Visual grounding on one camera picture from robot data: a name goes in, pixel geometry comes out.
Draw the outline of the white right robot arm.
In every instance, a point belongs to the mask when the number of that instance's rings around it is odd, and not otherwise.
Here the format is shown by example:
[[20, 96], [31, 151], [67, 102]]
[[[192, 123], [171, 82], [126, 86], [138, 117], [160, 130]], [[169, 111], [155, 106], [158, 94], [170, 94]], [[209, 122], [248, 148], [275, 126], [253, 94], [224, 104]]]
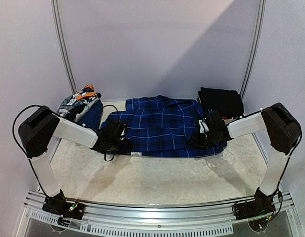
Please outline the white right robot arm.
[[189, 144], [196, 148], [210, 148], [238, 137], [265, 131], [272, 147], [272, 156], [260, 186], [256, 189], [254, 201], [250, 203], [253, 215], [261, 215], [268, 209], [269, 202], [278, 191], [280, 181], [289, 159], [298, 146], [302, 131], [293, 115], [281, 103], [260, 109], [238, 120], [225, 123], [217, 110], [206, 113], [198, 121], [198, 130]]

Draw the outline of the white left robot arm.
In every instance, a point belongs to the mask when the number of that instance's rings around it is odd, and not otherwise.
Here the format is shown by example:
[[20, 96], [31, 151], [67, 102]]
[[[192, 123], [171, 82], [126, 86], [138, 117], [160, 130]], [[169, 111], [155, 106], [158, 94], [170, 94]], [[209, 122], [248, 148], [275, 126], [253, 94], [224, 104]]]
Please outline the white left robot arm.
[[128, 153], [133, 145], [126, 138], [127, 125], [118, 120], [109, 121], [105, 127], [95, 130], [63, 118], [47, 106], [35, 107], [37, 110], [12, 130], [12, 136], [29, 161], [41, 190], [49, 198], [49, 207], [57, 214], [64, 214], [68, 204], [57, 196], [61, 190], [47, 156], [51, 139], [65, 139], [104, 155]]

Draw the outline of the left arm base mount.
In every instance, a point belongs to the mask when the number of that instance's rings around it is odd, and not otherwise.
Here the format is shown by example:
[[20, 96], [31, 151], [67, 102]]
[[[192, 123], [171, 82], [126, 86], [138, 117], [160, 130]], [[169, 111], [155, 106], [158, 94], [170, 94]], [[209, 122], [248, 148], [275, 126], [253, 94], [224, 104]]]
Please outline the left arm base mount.
[[82, 220], [86, 205], [78, 201], [67, 201], [63, 198], [46, 198], [42, 207], [43, 211], [63, 218]]

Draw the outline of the blue plaid garment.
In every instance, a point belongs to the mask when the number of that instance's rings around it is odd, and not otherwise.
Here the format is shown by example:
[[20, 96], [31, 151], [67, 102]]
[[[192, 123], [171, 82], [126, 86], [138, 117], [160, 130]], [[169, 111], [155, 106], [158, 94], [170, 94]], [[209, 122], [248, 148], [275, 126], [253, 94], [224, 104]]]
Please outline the blue plaid garment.
[[201, 105], [192, 99], [173, 99], [162, 95], [126, 100], [125, 111], [110, 113], [101, 124], [121, 121], [127, 125], [126, 139], [132, 148], [125, 152], [164, 158], [198, 158], [221, 153], [226, 142], [209, 148], [195, 147], [192, 136], [205, 118]]

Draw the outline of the black t-shirt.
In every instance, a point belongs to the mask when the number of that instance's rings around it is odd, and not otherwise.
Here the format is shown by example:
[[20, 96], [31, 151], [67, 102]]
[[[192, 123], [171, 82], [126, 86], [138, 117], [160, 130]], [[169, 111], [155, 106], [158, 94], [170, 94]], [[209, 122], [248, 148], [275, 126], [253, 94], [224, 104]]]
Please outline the black t-shirt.
[[222, 90], [202, 87], [198, 91], [201, 106], [205, 112], [217, 110], [220, 115], [238, 117], [244, 114], [240, 94], [235, 90]]

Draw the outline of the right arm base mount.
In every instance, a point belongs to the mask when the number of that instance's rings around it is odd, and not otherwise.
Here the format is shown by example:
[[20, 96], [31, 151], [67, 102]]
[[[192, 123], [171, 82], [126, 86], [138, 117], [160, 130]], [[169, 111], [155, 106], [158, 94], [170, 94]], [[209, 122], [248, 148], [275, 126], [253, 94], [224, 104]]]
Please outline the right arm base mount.
[[261, 211], [258, 211], [258, 206], [254, 201], [238, 201], [232, 206], [232, 212], [236, 217], [236, 220], [249, 219], [253, 217], [266, 216], [264, 221], [270, 222], [280, 212], [283, 205], [283, 198], [280, 198], [280, 206], [277, 210], [273, 201], [268, 203], [265, 207], [262, 207]]

